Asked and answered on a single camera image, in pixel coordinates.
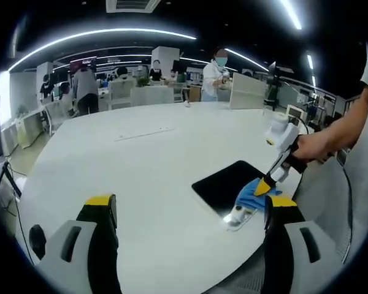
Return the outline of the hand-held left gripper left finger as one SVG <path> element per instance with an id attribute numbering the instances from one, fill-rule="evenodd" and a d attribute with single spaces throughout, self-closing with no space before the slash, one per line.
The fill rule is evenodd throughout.
<path id="1" fill-rule="evenodd" d="M 115 194 L 89 198 L 49 237 L 38 270 L 59 293 L 121 293 Z"/>

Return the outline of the person's right hand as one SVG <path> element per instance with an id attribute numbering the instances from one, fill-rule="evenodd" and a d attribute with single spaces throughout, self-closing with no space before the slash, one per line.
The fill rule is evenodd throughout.
<path id="1" fill-rule="evenodd" d="M 324 162 L 330 154 L 338 150 L 338 146 L 326 132 L 301 135 L 297 138 L 297 146 L 298 149 L 293 152 L 293 156 L 305 163 L 314 160 Z"/>

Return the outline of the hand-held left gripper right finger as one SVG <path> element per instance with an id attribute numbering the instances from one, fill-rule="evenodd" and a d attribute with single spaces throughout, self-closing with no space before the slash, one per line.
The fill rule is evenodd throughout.
<path id="1" fill-rule="evenodd" d="M 321 293 L 342 269 L 333 240 L 297 204 L 265 197 L 264 293 Z"/>

